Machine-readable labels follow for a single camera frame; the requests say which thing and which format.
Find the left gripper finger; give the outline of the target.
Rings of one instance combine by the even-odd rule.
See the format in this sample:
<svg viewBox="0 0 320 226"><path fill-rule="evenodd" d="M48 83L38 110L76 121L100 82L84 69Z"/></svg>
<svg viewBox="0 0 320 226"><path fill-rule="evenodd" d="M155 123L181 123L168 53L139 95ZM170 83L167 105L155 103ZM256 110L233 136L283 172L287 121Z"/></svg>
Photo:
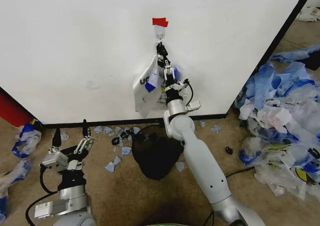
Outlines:
<svg viewBox="0 0 320 226"><path fill-rule="evenodd" d="M84 119L82 122L82 135L83 135L83 138L80 140L80 142L76 146L74 150L74 154L76 156L79 156L79 157L81 156L85 158L89 154L89 151L91 150L95 142L95 139L92 137L91 129L86 119Z"/></svg>
<svg viewBox="0 0 320 226"><path fill-rule="evenodd" d="M51 154L55 154L56 152L59 152L61 144L62 144L61 130L60 128L57 128L52 138L52 146L51 148L48 149L48 154L51 155Z"/></svg>

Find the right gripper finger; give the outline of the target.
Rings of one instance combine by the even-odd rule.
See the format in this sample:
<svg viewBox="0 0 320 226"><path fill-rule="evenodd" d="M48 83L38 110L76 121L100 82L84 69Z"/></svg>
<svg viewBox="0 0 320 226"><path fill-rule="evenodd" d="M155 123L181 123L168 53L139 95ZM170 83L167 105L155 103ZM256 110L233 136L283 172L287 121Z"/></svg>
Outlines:
<svg viewBox="0 0 320 226"><path fill-rule="evenodd" d="M173 74L174 67L171 65L171 61L168 59L168 52L165 46L162 46L162 57L163 57L163 73L164 74Z"/></svg>
<svg viewBox="0 0 320 226"><path fill-rule="evenodd" d="M167 60L167 50L162 42L159 42L156 45L156 53L157 53L157 64L160 68L164 69L166 66L166 60Z"/></svg>

